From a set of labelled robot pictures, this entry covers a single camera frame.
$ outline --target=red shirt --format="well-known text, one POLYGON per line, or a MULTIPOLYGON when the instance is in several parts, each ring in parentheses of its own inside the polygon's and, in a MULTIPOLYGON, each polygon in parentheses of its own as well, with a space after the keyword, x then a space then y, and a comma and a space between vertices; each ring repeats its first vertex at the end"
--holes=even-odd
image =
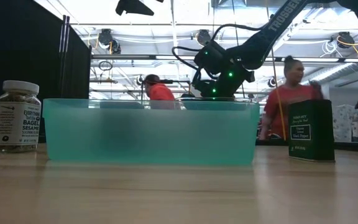
POLYGON ((288 133, 288 105, 291 103, 297 103, 305 100, 317 99, 318 92, 314 91, 312 86, 300 85, 298 88, 289 89, 284 86, 280 86, 270 92, 267 98, 265 112, 266 115, 272 118, 271 129, 272 133, 277 134, 281 137, 284 136, 282 121, 280 116, 280 108, 278 105, 277 91, 280 94, 280 100, 283 108, 283 118, 285 124, 285 135, 287 139, 288 133))
POLYGON ((162 83, 154 84, 150 87, 149 92, 150 107, 152 109, 166 109, 173 110, 175 109, 174 103, 168 102, 158 102, 154 100, 163 100, 163 101, 174 101, 175 97, 173 96, 171 90, 162 83))

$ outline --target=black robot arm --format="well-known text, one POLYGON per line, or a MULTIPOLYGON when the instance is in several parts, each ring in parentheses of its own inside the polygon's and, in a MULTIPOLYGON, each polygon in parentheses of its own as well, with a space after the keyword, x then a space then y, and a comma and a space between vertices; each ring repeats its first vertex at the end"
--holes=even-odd
MULTIPOLYGON (((234 93, 245 81, 254 82, 254 72, 260 68, 269 55, 275 41, 285 32, 292 20, 309 3, 330 3, 331 0, 288 0, 260 30, 251 36, 246 42, 237 47, 223 49, 214 41, 216 34, 225 26, 220 27, 205 47, 195 56, 194 62, 198 69, 192 85, 201 92, 203 97, 233 97, 234 93), (201 80, 201 69, 212 80, 201 80)), ((337 2, 355 12, 358 17, 358 1, 337 0, 337 2)))

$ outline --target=jar label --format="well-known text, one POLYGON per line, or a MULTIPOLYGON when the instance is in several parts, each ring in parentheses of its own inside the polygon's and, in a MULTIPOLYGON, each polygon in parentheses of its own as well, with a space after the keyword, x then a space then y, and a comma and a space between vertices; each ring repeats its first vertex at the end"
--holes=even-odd
POLYGON ((40 120, 40 105, 0 102, 0 145, 37 144, 40 120))

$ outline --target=ceiling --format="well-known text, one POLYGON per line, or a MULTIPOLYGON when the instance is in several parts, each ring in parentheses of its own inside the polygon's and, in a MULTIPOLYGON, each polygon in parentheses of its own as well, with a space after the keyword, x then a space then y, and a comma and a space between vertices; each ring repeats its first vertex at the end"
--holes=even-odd
MULTIPOLYGON (((222 0, 165 0, 160 3, 155 0, 142 0, 151 10, 154 16, 142 16, 136 14, 123 14, 118 16, 115 8, 118 0, 35 0, 44 8, 62 18, 62 15, 70 16, 71 26, 77 34, 88 45, 95 47, 94 55, 108 54, 106 50, 96 45, 96 39, 101 29, 111 29, 112 36, 119 42, 121 55, 172 55, 171 49, 174 45, 200 49, 201 46, 194 39, 200 29, 208 29, 212 34, 220 25, 227 23, 243 24, 251 27, 260 27, 268 21, 268 14, 275 13, 284 0, 270 0, 268 14, 265 0, 235 0, 236 7, 233 8, 231 1, 222 0)), ((302 13, 293 21, 276 42, 274 49, 275 57, 327 58, 327 57, 350 57, 357 58, 358 54, 351 47, 348 49, 336 48, 327 41, 339 32, 350 32, 358 44, 358 19, 348 9, 333 3, 324 4, 325 8, 316 5, 308 5, 302 13)), ((242 29, 225 28, 218 34, 218 42, 224 48, 230 48, 238 43, 244 43, 255 32, 242 29)), ((179 55, 194 55, 194 52, 179 50, 179 55)), ((92 98, 121 98, 133 99, 138 93, 131 95, 122 94, 119 91, 140 90, 136 78, 139 75, 154 73, 162 78, 175 80, 191 80, 194 70, 178 63, 176 60, 112 60, 114 68, 103 72, 98 68, 99 60, 93 61, 90 87, 92 98), (117 80, 117 84, 98 83, 100 78, 117 80)), ((306 63, 305 79, 312 73, 324 67, 338 66, 322 63, 306 63)), ((278 62, 275 66, 277 78, 283 79, 283 64, 278 62)), ((358 70, 346 77, 333 80, 331 85, 358 79, 358 70)), ((256 82, 244 83, 244 91, 268 93, 271 88, 267 82, 273 77, 274 69, 272 63, 266 63, 255 71, 256 82)), ((183 91, 187 88, 183 83, 170 85, 175 91, 183 91)))

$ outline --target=plastic container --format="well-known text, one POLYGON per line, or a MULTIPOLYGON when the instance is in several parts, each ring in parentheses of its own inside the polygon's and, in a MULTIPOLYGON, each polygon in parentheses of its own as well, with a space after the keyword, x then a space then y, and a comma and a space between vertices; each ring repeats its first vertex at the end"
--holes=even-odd
POLYGON ((139 101, 44 100, 48 156, 117 164, 252 162, 258 104, 187 101, 186 107, 191 109, 148 110, 139 101))
POLYGON ((0 96, 0 152, 27 152, 37 148, 41 119, 39 86, 7 80, 0 96))

